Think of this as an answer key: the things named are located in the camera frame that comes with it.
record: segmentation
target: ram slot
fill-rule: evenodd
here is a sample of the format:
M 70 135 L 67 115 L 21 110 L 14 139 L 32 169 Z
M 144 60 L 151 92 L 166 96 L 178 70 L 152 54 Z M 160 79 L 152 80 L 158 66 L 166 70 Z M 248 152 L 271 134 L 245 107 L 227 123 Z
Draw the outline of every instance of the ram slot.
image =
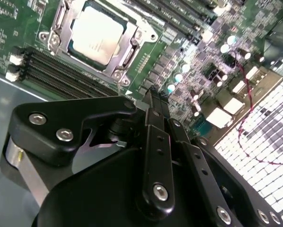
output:
M 51 84 L 48 84 L 46 81 L 38 77 L 35 78 L 35 77 L 32 77 L 31 75 L 26 75 L 26 81 L 36 84 L 37 86 L 45 89 L 46 91 L 52 92 L 64 99 L 77 99 L 78 98 L 74 96 L 73 94 L 71 94 L 70 92 L 65 92 L 64 90 L 60 90 L 56 86 L 52 87 Z
M 38 63 L 38 67 L 42 69 L 48 68 L 54 70 L 53 73 L 59 73 L 62 79 L 67 79 L 69 83 L 80 84 L 88 91 L 94 91 L 95 97 L 101 96 L 117 96 L 118 94 L 112 89 L 98 83 L 97 81 L 87 77 L 81 72 L 70 68 L 64 63 L 46 54 L 36 51 L 34 48 L 27 48 L 25 52 L 25 60 L 33 65 Z
M 206 16 L 197 12 L 193 8 L 187 8 L 178 0 L 158 0 L 165 8 L 171 12 L 177 14 L 178 17 L 183 19 L 187 23 L 191 23 L 191 20 L 197 22 L 196 19 L 205 20 Z
M 217 15 L 211 9 L 208 9 L 206 5 L 197 0 L 175 0 L 170 2 L 180 2 L 179 5 L 181 8 L 187 8 L 198 12 L 198 14 L 201 15 L 200 20 L 209 25 L 211 25 L 217 18 Z
M 34 78 L 38 81 L 43 82 L 44 84 L 53 87 L 55 89 L 57 89 L 60 92 L 63 92 L 64 94 L 67 94 L 69 96 L 72 96 L 74 98 L 87 98 L 87 96 L 83 95 L 83 94 L 79 94 L 77 91 L 69 88 L 69 87 L 65 87 L 65 85 L 63 83 L 60 83 L 59 81 L 56 81 L 46 75 L 40 74 L 39 72 L 29 72 L 26 74 L 26 79 L 29 80 L 29 78 Z
M 47 67 L 43 61 L 40 61 L 39 59 L 35 59 L 32 57 L 31 62 L 33 62 L 33 64 L 30 65 L 28 71 L 32 71 L 32 70 L 36 70 L 44 75 L 47 75 L 49 77 L 51 77 L 54 80 L 57 80 L 63 84 L 65 84 L 65 86 L 67 87 L 71 87 L 75 90 L 77 90 L 80 93 L 83 93 L 85 95 L 87 95 L 88 97 L 103 97 L 105 96 L 103 93 L 98 92 L 96 90 L 90 89 L 89 86 L 82 84 L 78 81 L 75 81 L 71 78 L 65 77 L 63 74 L 61 74 L 59 71 L 57 70 L 53 70 L 49 67 Z
M 159 17 L 171 28 L 186 36 L 188 40 L 197 39 L 189 25 L 178 19 L 176 14 L 167 11 L 164 7 L 158 6 L 157 3 L 153 3 L 153 1 L 149 0 L 135 0 L 134 3 L 136 3 L 142 10 Z

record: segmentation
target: black metal bracket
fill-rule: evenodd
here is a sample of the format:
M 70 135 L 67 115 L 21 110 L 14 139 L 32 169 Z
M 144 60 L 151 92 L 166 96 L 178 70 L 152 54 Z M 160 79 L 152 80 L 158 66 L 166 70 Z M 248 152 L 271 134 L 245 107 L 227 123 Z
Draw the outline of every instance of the black metal bracket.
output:
M 191 143 L 199 147 L 204 154 L 219 186 L 226 188 L 231 193 L 235 204 L 232 210 L 235 211 L 244 226 L 283 226 L 279 214 L 214 147 L 202 138 L 195 138 Z
M 51 211 L 56 210 L 56 206 L 66 204 L 83 204 L 84 207 L 90 207 L 92 203 L 92 207 L 97 209 L 104 203 L 102 207 L 106 211 L 107 206 L 111 205 L 110 201 L 105 200 L 109 197 L 111 201 L 117 201 L 117 204 L 122 203 L 123 210 L 126 210 L 115 211 L 114 204 L 114 213 L 110 214 L 114 217 L 124 217 L 125 221 L 118 220 L 118 223 L 126 223 L 124 226 L 137 226 L 128 224 L 131 220 L 127 220 L 132 218 L 128 207 L 132 209 L 136 206 L 143 218 L 151 221 L 146 226 L 155 225 L 153 221 L 160 221 L 163 226 L 174 226 L 174 223 L 190 226 L 190 217 L 195 210 L 191 210 L 190 204 L 187 203 L 200 201 L 200 209 L 205 216 L 200 218 L 205 219 L 203 221 L 207 223 L 206 226 L 283 227 L 279 214 L 212 146 L 201 138 L 190 143 L 181 123 L 170 118 L 168 98 L 164 94 L 151 87 L 144 102 L 150 105 L 146 113 L 137 112 L 134 104 L 124 97 L 27 104 L 14 110 L 4 147 L 4 158 L 19 170 L 27 187 L 34 191 L 35 198 L 42 206 L 40 214 L 43 216 L 39 216 L 38 224 L 43 222 L 47 225 L 47 218 L 53 218 L 54 215 Z M 78 149 L 83 147 L 82 136 L 85 129 L 92 129 L 89 136 L 92 142 L 97 140 L 98 134 L 100 137 L 117 141 L 118 138 L 125 138 L 134 124 L 136 125 L 133 127 L 141 130 L 141 135 L 136 141 L 128 141 L 130 149 L 72 175 L 69 166 Z M 180 165 L 174 164 L 177 158 L 180 159 Z M 139 166 L 135 167 L 128 161 L 142 163 L 140 185 L 135 185 L 136 176 L 132 173 L 135 170 L 138 172 L 135 168 Z M 106 169 L 114 170 L 115 173 L 106 172 Z M 93 184 L 89 182 L 90 179 L 100 179 L 101 182 Z M 115 185 L 115 196 L 121 194 L 121 197 L 99 195 L 103 190 L 106 193 L 109 191 L 109 182 Z M 76 189 L 76 185 L 70 183 L 77 183 L 80 188 Z M 187 187 L 183 189 L 182 184 L 187 184 Z M 127 198 L 132 188 L 136 200 L 134 206 Z M 176 188 L 191 192 L 187 201 L 183 199 L 185 192 L 178 192 Z M 222 188 L 229 190 L 234 198 L 233 204 L 229 204 Z M 69 198 L 69 191 L 77 193 L 73 198 Z M 78 198 L 87 198 L 89 203 L 84 204 L 78 201 Z M 53 219 L 67 222 L 65 220 L 69 218 L 67 215 L 65 217 L 65 213 L 68 214 L 68 209 L 61 210 L 60 215 Z M 85 210 L 76 213 L 75 219 L 79 220 L 83 215 L 82 220 L 89 223 L 90 214 L 85 213 Z
M 168 125 L 175 148 L 180 159 L 191 171 L 191 181 L 196 181 L 199 191 L 214 226 L 242 227 L 242 224 L 229 209 L 215 178 L 199 147 L 191 145 L 184 127 L 175 119 L 169 119 Z
M 164 219 L 175 206 L 170 137 L 164 128 L 162 113 L 149 108 L 142 145 L 142 191 L 137 205 L 151 220 Z
M 24 104 L 13 110 L 9 134 L 17 146 L 44 162 L 66 166 L 81 146 L 84 129 L 98 127 L 115 118 L 128 118 L 135 112 L 135 105 L 120 96 Z M 42 119 L 32 123 L 31 117 L 39 118 L 33 114 L 41 114 L 45 123 L 42 124 Z M 64 141 L 57 135 L 61 129 L 67 129 Z

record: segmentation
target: green circuit board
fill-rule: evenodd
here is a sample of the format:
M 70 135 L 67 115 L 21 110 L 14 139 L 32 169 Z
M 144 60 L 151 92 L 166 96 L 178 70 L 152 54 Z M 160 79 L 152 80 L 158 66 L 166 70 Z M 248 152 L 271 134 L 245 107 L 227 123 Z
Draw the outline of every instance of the green circuit board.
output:
M 50 51 L 39 39 L 39 33 L 50 31 L 59 2 L 59 0 L 0 0 L 0 73 L 2 77 L 7 72 L 13 46 L 34 47 L 50 56 Z M 153 84 L 166 92 L 168 92 L 168 84 L 176 86 L 175 92 L 170 94 L 169 97 L 171 115 L 181 121 L 188 131 L 197 132 L 204 121 L 202 120 L 203 116 L 201 118 L 193 117 L 191 100 L 187 100 L 190 90 L 202 91 L 199 101 L 201 104 L 208 97 L 215 97 L 221 89 L 227 87 L 237 73 L 236 70 L 223 64 L 220 45 L 226 42 L 229 35 L 235 35 L 238 38 L 237 46 L 248 49 L 250 52 L 261 53 L 264 48 L 264 37 L 283 17 L 283 0 L 248 0 L 245 1 L 243 6 L 230 4 L 231 7 L 219 16 L 202 7 L 200 2 L 196 1 L 191 6 L 195 10 L 206 14 L 209 19 L 214 17 L 214 22 L 208 24 L 208 22 L 205 23 L 199 18 L 195 19 L 195 22 L 202 29 L 202 32 L 193 32 L 193 34 L 199 34 L 200 42 L 197 44 L 189 42 L 187 37 L 178 31 L 170 32 L 168 24 L 159 23 L 159 19 L 153 19 L 149 15 L 145 17 L 159 38 L 155 43 L 145 43 L 138 52 L 127 72 L 127 76 L 131 81 L 128 87 L 121 87 L 116 83 L 106 83 L 100 78 L 94 77 L 86 69 L 75 64 L 71 65 L 59 56 L 54 58 L 65 64 L 70 64 L 75 70 L 92 77 L 117 93 L 126 95 L 133 100 L 139 100 L 144 95 L 142 91 L 148 88 L 146 81 L 158 63 L 159 57 L 167 51 L 166 48 L 172 48 L 175 53 L 168 59 L 169 63 L 172 64 L 169 68 L 164 68 L 161 80 L 156 81 L 156 83 L 153 82 Z M 204 41 L 204 31 L 212 33 L 210 40 Z M 203 58 L 199 58 L 201 53 L 205 54 Z M 183 81 L 177 83 L 174 80 L 174 74 L 181 70 L 182 61 L 187 62 L 191 69 L 183 74 Z M 204 69 L 211 63 L 220 66 L 229 75 L 228 81 L 222 87 L 217 87 L 212 81 L 203 76 Z M 50 98 L 62 99 L 58 94 L 48 91 L 31 81 L 23 80 L 16 83 L 23 83 Z

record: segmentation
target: electrolytic capacitor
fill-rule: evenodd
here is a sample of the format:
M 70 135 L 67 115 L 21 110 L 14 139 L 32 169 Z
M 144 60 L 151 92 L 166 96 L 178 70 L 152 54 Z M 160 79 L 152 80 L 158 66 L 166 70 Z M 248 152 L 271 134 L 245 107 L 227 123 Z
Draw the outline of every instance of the electrolytic capacitor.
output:
M 198 102 L 194 102 L 194 105 L 197 109 L 198 112 L 201 112 L 202 111 L 202 108 L 200 107 L 199 103 Z
M 235 35 L 230 35 L 227 39 L 227 44 L 232 46 L 237 42 L 237 37 Z
M 213 78 L 213 82 L 216 84 L 217 87 L 221 87 L 222 86 L 222 79 L 218 75 L 216 75 Z
M 174 78 L 177 83 L 180 83 L 181 81 L 183 81 L 183 75 L 181 75 L 180 73 L 176 73 Z
M 194 117 L 198 117 L 199 116 L 199 111 L 197 110 L 196 106 L 195 105 L 191 105 L 191 110 L 193 112 L 193 116 Z
M 167 85 L 167 90 L 168 90 L 169 93 L 172 93 L 173 91 L 175 91 L 175 85 L 169 83 L 169 84 Z
M 265 61 L 265 57 L 259 53 L 255 53 L 253 57 L 257 62 L 262 63 Z
M 238 48 L 237 51 L 245 60 L 249 60 L 251 58 L 250 52 L 247 52 L 247 51 L 240 49 L 240 48 Z
M 190 95 L 195 101 L 199 98 L 199 95 L 193 89 L 190 91 Z
M 228 75 L 225 74 L 223 71 L 218 73 L 218 76 L 222 79 L 222 81 L 226 81 L 228 79 Z
M 180 67 L 181 67 L 181 70 L 182 70 L 183 73 L 187 73 L 187 72 L 189 72 L 190 69 L 191 69 L 190 65 L 189 65 L 188 63 L 186 63 L 186 62 L 183 62 L 183 63 L 180 65 Z
M 224 44 L 221 46 L 221 53 L 227 53 L 230 50 L 230 46 L 228 44 Z

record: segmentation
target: cable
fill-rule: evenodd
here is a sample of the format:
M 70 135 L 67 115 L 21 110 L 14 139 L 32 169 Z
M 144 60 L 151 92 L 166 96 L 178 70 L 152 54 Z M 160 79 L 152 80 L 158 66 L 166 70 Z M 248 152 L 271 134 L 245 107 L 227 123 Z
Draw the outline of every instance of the cable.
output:
M 249 80 L 247 79 L 246 77 L 246 73 L 245 73 L 245 69 L 244 67 L 238 63 L 237 59 L 236 60 L 236 66 L 238 66 L 239 70 L 241 71 L 243 77 L 244 77 L 244 81 L 246 83 L 246 87 L 247 87 L 247 93 L 248 93 L 248 98 L 250 100 L 250 110 L 249 112 L 246 114 L 246 116 L 242 119 L 241 121 L 241 124 L 239 126 L 239 129 L 238 129 L 238 144 L 239 144 L 239 147 L 242 149 L 242 151 L 247 155 L 247 157 L 250 157 L 252 158 L 242 147 L 241 143 L 240 143 L 240 138 L 241 138 L 241 135 L 243 133 L 243 126 L 246 122 L 246 120 L 249 118 L 249 116 L 253 113 L 254 111 L 254 106 L 253 106 L 253 99 L 252 99 L 252 90 L 251 90 L 251 87 L 250 87 L 250 84 L 249 84 Z M 267 162 L 267 161 L 264 161 L 264 160 L 259 160 L 256 156 L 253 158 L 254 160 L 258 161 L 259 163 L 268 163 L 268 164 L 271 164 L 271 165 L 283 165 L 283 163 L 276 163 L 276 162 Z

